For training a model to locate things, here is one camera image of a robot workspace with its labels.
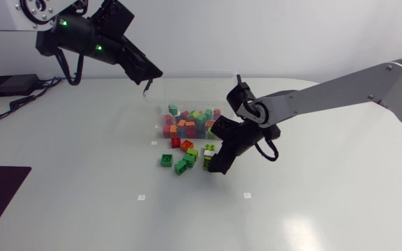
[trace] white table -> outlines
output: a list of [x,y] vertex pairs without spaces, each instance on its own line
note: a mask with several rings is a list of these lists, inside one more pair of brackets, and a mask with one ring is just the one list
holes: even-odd
[[[312,84],[245,80],[256,96]],[[402,123],[391,112],[366,103],[297,116],[279,124],[277,162],[250,149],[225,176],[201,161],[177,176],[158,166],[176,152],[142,90],[61,84],[0,121],[0,165],[32,167],[0,218],[0,251],[402,250]]]

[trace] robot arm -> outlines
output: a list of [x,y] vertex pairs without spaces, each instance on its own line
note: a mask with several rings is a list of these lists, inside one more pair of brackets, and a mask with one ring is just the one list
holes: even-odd
[[[82,78],[85,56],[119,64],[136,83],[162,76],[159,70],[124,36],[132,14],[117,0],[104,0],[91,17],[83,17],[88,0],[0,0],[0,30],[38,31],[36,48],[43,56],[55,56],[72,85]],[[79,54],[77,72],[71,76],[61,50]]]
[[[255,98],[240,78],[228,94],[228,102],[244,122],[221,117],[211,131],[223,140],[220,152],[210,163],[210,172],[229,170],[236,156],[255,146],[268,160],[278,157],[272,140],[280,137],[277,123],[299,114],[374,102],[392,111],[402,122],[402,59],[360,70],[300,91],[282,91]],[[258,142],[264,138],[274,157],[263,153]]]

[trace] black power supply box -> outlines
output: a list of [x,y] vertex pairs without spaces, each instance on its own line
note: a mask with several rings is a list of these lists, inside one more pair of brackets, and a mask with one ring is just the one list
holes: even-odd
[[36,74],[0,76],[0,97],[30,95],[38,80]]

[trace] green block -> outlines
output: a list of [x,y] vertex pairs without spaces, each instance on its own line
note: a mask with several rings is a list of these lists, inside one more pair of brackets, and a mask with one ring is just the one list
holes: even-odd
[[204,113],[204,115],[206,115],[207,120],[212,120],[214,113],[212,112],[211,109],[207,109],[206,112]]
[[209,144],[207,144],[207,145],[205,146],[205,149],[208,150],[208,151],[215,151],[215,145],[209,145]]
[[199,111],[193,111],[193,116],[195,118],[199,117],[199,115],[201,115],[201,113]]
[[187,163],[187,167],[192,168],[193,165],[195,164],[195,156],[187,154],[184,155],[184,158],[182,159]]
[[187,116],[187,121],[195,121],[195,116],[193,116],[193,112],[191,112],[188,116]]
[[173,155],[163,154],[161,158],[161,166],[171,167],[173,165]]
[[184,160],[180,160],[175,166],[174,166],[174,172],[176,174],[181,175],[183,172],[187,170],[187,163]]
[[171,115],[175,116],[178,114],[178,107],[176,105],[169,105],[168,112],[171,113]]
[[198,122],[200,124],[205,124],[207,122],[207,116],[204,114],[198,115],[196,117],[196,122]]
[[209,157],[209,156],[204,157],[204,164],[202,165],[203,169],[207,170],[209,168],[211,159],[212,159],[212,157]]
[[198,159],[198,150],[195,149],[187,149],[187,154],[195,156],[195,161]]
[[216,139],[216,135],[210,130],[211,128],[207,128],[207,139]]

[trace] transparent plastic bin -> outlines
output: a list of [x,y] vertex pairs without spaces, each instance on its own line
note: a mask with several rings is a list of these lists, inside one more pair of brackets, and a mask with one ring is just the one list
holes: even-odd
[[[184,112],[201,112],[205,115],[207,110],[219,109],[221,115],[228,118],[234,115],[226,96],[237,85],[237,74],[233,70],[222,71],[190,71],[181,72],[180,76],[192,75],[200,77],[160,78],[155,79],[146,92],[144,100],[153,106],[156,114],[156,123],[160,126],[161,137],[171,138],[176,135],[164,135],[168,117],[171,116],[173,126]],[[175,115],[170,113],[169,106],[177,107]],[[202,126],[200,120],[195,119],[195,136],[187,134],[187,128],[177,127],[177,136],[182,139],[219,139],[209,133],[208,125]]]

